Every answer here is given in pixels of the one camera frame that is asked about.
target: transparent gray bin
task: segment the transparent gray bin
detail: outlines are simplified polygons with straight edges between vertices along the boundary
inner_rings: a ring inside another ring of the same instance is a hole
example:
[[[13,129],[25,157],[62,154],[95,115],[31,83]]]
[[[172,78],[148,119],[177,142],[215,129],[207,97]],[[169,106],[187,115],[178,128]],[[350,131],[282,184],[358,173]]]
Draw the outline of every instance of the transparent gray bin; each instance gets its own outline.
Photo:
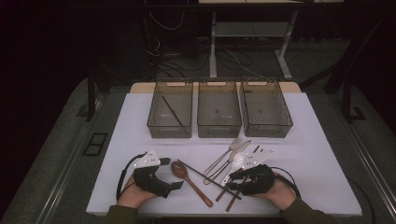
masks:
[[[233,78],[199,81],[198,136],[235,138],[242,126],[236,83]]]
[[[152,138],[190,138],[192,80],[159,79],[156,82],[148,129]]]
[[[293,122],[275,79],[243,77],[239,93],[245,136],[286,137]]]

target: hand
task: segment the hand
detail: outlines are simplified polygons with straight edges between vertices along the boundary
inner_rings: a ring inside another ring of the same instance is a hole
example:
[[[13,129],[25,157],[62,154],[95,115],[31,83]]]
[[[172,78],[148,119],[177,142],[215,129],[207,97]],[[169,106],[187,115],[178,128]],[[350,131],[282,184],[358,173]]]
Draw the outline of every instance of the hand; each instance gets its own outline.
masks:
[[[117,205],[138,208],[146,201],[156,197],[158,197],[158,195],[139,188],[134,183],[134,175],[131,175],[124,186],[124,191],[117,201]]]
[[[252,196],[264,198],[282,211],[288,209],[297,198],[293,190],[278,179],[275,179],[274,185],[266,193],[254,194]]]

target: person's left hand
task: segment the person's left hand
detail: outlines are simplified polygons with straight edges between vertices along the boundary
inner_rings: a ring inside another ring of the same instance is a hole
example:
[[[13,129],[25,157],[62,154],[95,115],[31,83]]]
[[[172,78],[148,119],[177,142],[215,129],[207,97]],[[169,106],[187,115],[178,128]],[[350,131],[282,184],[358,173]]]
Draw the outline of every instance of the person's left hand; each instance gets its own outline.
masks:
[[[139,188],[134,183],[134,174],[132,174],[124,186],[124,191],[119,197],[117,205],[138,208],[146,201],[156,197],[158,195]]]

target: fork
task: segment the fork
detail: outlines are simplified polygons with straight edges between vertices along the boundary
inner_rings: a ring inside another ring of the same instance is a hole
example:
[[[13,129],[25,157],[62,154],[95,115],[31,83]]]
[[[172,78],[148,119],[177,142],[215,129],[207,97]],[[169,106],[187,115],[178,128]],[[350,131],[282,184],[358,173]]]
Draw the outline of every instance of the fork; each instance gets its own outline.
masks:
[[[241,137],[235,138],[228,147],[228,150],[224,152],[224,154],[222,154],[217,160],[215,160],[213,164],[207,167],[207,169],[204,171],[204,175],[208,175],[213,170],[213,168],[215,168],[215,166],[227,155],[227,153],[234,151],[239,146],[239,143],[241,143],[241,141]]]

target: dark green sleeve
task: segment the dark green sleeve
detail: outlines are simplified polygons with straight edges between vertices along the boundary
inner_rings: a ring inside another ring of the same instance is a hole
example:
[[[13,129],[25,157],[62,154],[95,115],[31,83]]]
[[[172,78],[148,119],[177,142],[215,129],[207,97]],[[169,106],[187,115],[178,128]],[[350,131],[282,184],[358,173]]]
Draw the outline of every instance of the dark green sleeve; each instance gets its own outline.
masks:
[[[135,224],[137,209],[118,205],[110,206],[104,224]]]
[[[300,198],[280,215],[291,224],[338,224],[335,217],[326,215],[325,213],[312,209],[308,204]]]

